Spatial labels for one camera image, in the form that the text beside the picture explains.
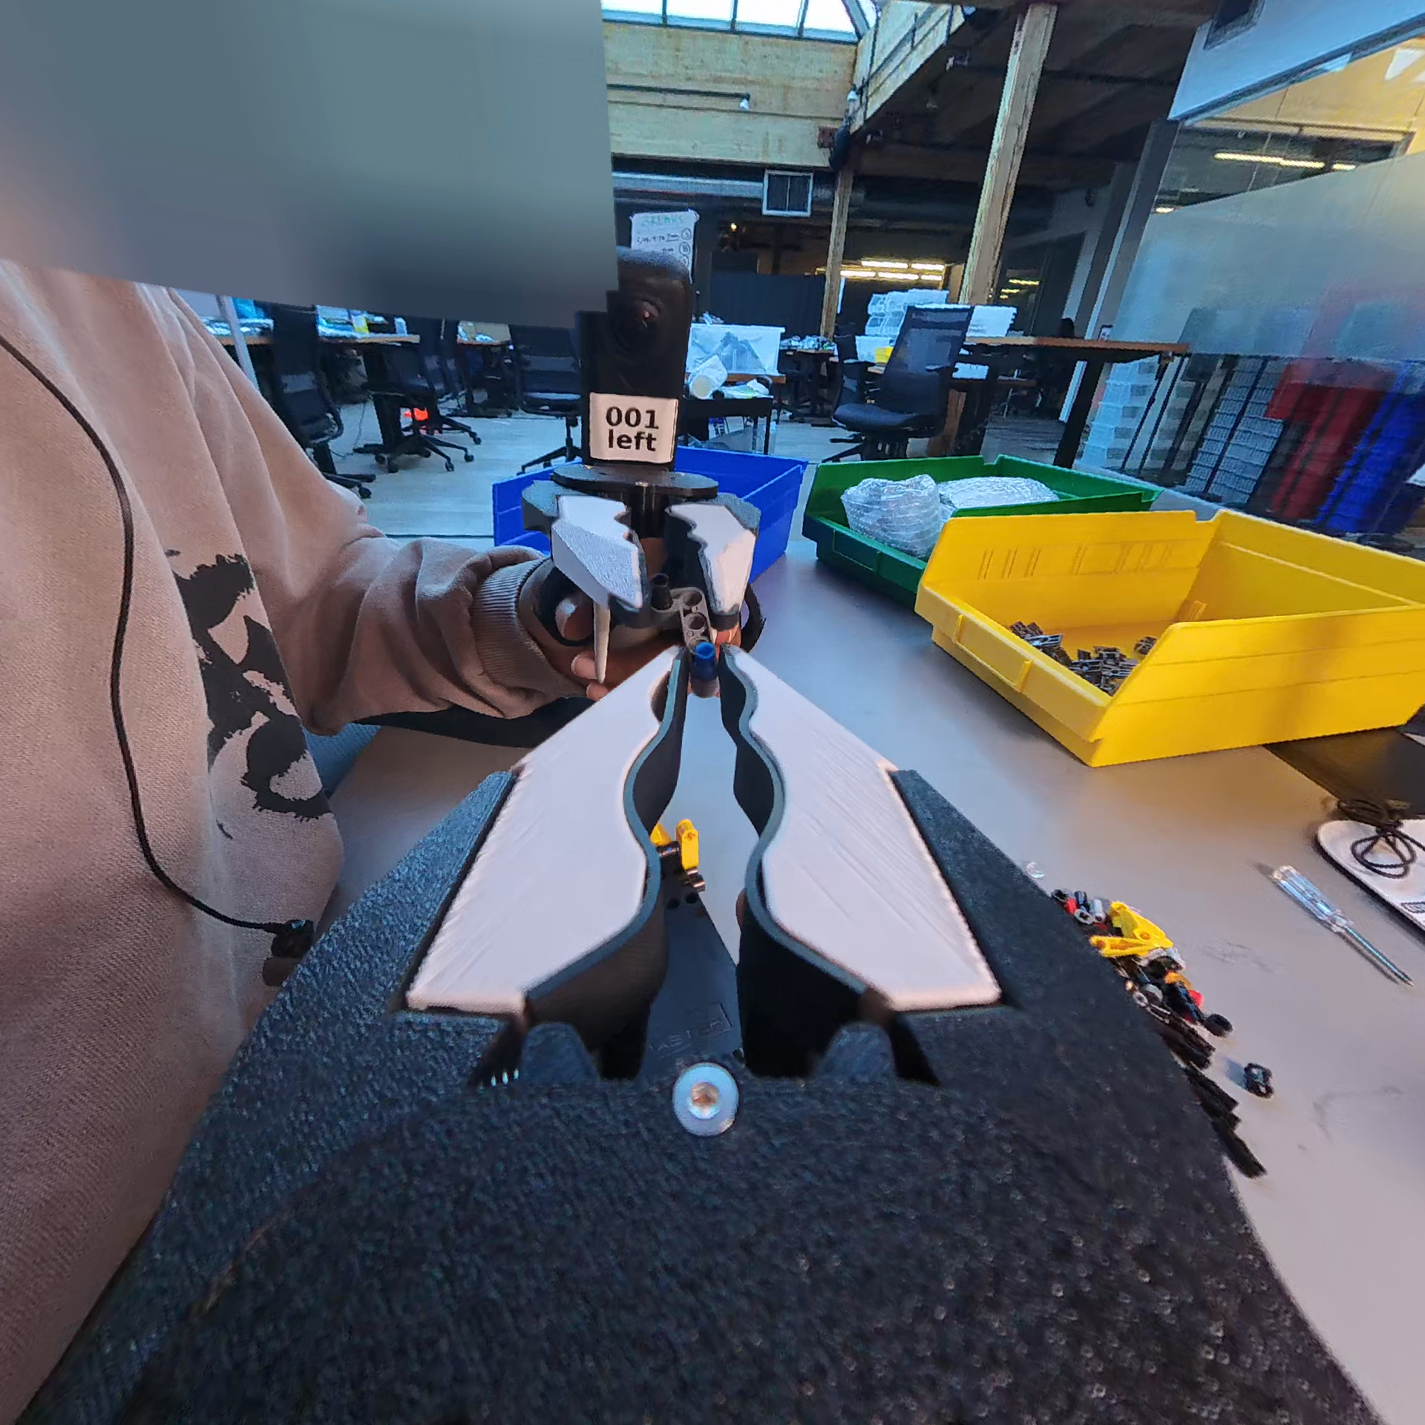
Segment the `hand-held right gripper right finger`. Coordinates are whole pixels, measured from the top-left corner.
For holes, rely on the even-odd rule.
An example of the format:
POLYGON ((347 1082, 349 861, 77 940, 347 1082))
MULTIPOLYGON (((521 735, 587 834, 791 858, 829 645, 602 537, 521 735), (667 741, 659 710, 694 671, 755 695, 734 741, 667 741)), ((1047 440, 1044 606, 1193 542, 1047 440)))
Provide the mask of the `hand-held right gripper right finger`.
POLYGON ((739 992, 768 1017, 986 1008, 1002 989, 896 766, 751 654, 724 654, 734 800, 756 832, 739 992))

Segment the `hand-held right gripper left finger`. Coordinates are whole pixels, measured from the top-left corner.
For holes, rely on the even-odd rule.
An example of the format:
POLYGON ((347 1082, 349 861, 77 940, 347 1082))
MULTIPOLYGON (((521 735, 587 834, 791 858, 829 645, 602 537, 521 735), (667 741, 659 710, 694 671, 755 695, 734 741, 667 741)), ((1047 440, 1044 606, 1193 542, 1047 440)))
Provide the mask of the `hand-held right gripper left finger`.
POLYGON ((528 751, 408 987, 408 1008, 602 1017, 557 997, 624 950, 656 853, 633 811, 635 766, 669 735, 682 657, 659 652, 528 751))

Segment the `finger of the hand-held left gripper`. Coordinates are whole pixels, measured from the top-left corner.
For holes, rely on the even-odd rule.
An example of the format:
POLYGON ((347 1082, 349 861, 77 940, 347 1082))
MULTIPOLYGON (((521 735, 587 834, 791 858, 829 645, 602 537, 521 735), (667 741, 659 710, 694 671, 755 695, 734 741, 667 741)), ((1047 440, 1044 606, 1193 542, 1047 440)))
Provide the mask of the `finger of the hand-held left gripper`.
POLYGON ((759 537, 759 509, 750 502, 669 505, 669 584, 695 590, 716 631, 742 619, 759 537))
POLYGON ((551 527, 552 563, 593 606, 593 671, 607 681, 619 617, 650 614, 644 554, 619 499, 557 494, 551 527))

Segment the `grey building connector piece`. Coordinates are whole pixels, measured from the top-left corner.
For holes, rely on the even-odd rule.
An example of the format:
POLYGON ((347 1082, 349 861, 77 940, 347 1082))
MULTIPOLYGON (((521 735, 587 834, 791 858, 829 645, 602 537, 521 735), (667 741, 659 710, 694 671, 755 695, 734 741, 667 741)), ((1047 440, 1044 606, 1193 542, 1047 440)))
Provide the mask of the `grey building connector piece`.
POLYGON ((718 634, 711 623, 709 602, 695 586, 655 583, 650 590, 650 617, 656 635, 675 637, 688 652, 716 645, 718 634))

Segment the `pile of small building parts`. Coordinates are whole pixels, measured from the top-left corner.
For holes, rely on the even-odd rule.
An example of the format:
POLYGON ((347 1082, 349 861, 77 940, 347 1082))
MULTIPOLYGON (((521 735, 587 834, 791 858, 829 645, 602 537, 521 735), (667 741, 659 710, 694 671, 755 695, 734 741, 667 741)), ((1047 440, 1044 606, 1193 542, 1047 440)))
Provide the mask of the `pile of small building parts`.
POLYGON ((1215 1043, 1232 1038, 1234 1025, 1205 1008, 1176 940, 1123 900, 1099 900, 1064 887, 1055 887, 1050 900, 1078 926, 1078 937, 1114 972, 1125 997, 1168 1047, 1227 1162, 1249 1180, 1266 1178, 1268 1166, 1241 1136, 1238 1099, 1210 1075, 1215 1043))

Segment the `grey desk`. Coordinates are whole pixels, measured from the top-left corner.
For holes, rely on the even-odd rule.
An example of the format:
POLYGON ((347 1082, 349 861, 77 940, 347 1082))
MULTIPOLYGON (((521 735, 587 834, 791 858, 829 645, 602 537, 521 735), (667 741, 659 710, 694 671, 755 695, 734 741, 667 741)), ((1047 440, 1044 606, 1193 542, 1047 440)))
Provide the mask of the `grey desk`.
POLYGON ((401 1133, 398 1221, 473 1248, 436 1424, 1423 1424, 1423 944, 1376 972, 1271 881, 1327 883, 1327 795, 1268 751, 1089 772, 809 558, 767 661, 947 795, 1010 1008, 928 1029, 936 1084, 755 1082, 694 1140, 593 1089, 475 1090, 401 1133), (1044 881, 1025 875, 1039 863, 1044 881), (1114 972, 1050 900, 1123 900, 1232 1020, 1232 1166, 1114 972))

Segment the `black desk mat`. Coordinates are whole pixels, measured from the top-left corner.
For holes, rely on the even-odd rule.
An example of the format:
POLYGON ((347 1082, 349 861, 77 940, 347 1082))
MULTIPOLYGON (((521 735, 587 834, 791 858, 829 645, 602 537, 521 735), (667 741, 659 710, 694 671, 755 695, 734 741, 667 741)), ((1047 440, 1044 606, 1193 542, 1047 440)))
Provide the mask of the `black desk mat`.
POLYGON ((1268 751, 1334 800, 1400 802, 1423 818, 1423 739, 1399 728, 1278 741, 1268 751))

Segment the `blue plastic bin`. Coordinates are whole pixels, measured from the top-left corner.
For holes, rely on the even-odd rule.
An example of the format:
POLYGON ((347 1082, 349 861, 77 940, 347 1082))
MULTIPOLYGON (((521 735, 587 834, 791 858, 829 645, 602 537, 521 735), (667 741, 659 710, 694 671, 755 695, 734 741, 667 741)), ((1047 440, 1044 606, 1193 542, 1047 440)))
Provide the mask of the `blue plastic bin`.
MULTIPOLYGON (((705 475, 719 493, 734 494, 759 509, 759 537, 751 566, 756 583, 787 550, 791 527, 806 482, 807 463, 801 459, 739 453, 722 448, 678 447, 678 474, 705 475)), ((520 474, 492 486, 492 543, 524 545, 551 554, 549 537, 524 527, 524 493, 539 481, 552 477, 557 465, 520 474)))

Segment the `yellow black toy robot body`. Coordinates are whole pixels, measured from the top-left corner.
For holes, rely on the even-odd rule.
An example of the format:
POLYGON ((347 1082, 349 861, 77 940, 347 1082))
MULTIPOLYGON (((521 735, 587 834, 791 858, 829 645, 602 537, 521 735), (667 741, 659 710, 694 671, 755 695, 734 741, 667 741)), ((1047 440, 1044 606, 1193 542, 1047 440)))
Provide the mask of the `yellow black toy robot body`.
POLYGON ((639 1084, 672 1084, 695 1065, 742 1063, 738 966, 703 903, 701 838, 694 823, 652 829, 667 972, 650 1006, 639 1084))

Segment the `crumpled clear plastic bag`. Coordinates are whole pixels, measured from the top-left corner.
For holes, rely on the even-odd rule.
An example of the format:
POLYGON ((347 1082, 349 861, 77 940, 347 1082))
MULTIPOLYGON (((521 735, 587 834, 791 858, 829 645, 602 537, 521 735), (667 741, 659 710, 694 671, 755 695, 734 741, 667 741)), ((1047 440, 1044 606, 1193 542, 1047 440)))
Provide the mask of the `crumpled clear plastic bag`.
POLYGON ((930 558, 953 520, 938 482, 927 474, 910 481, 860 481, 841 494, 841 502, 847 529, 922 563, 930 558))

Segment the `flat clear plastic bag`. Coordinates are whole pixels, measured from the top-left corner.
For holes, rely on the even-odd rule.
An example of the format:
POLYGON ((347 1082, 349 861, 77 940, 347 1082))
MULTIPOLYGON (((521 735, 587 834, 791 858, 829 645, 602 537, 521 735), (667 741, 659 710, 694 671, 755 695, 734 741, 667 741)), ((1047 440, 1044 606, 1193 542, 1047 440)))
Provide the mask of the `flat clear plastic bag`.
POLYGON ((945 481, 936 489, 947 520, 961 514, 990 514, 992 509, 1051 506, 1059 502, 1058 489, 1039 481, 1015 475, 945 481))

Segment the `heap of black building parts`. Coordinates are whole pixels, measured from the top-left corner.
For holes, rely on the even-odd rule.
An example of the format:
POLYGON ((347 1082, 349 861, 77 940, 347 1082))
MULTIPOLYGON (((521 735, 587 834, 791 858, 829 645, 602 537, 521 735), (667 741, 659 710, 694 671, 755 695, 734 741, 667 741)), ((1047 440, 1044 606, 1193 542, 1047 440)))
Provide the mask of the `heap of black building parts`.
POLYGON ((1130 674, 1157 648, 1157 637, 1145 635, 1131 645, 1131 649, 1123 649, 1117 645, 1070 649, 1062 634, 1047 634, 1032 622, 1015 622, 1009 626, 1009 634, 1107 695, 1114 695, 1130 674))

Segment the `yellow plastic bin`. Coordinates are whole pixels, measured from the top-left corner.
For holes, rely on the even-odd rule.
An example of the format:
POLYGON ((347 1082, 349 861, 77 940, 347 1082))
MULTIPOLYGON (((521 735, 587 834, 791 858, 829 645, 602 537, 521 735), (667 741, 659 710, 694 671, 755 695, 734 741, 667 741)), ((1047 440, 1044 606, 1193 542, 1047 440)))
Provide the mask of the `yellow plastic bin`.
POLYGON ((1222 509, 945 525, 916 614, 1085 766, 1399 728, 1423 705, 1423 563, 1222 509), (1031 649, 1157 648, 1107 695, 1031 649))

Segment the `person's beige sweatshirt torso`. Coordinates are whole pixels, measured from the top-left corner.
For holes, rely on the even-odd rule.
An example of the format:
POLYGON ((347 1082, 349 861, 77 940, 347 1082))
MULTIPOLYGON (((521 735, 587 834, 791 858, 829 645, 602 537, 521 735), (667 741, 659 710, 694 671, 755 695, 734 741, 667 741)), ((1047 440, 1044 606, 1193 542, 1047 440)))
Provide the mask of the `person's beige sweatshirt torso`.
POLYGON ((366 537, 171 291, 2 263, 2 1424, 334 889, 270 606, 366 537))

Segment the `white printed mat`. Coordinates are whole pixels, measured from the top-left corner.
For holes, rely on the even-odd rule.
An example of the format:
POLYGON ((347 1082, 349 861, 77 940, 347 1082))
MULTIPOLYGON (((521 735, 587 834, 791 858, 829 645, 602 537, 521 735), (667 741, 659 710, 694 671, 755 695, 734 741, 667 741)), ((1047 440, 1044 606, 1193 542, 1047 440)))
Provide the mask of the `white printed mat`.
POLYGON ((1423 933, 1423 818, 1383 828, 1336 818, 1316 829, 1316 848, 1423 933))

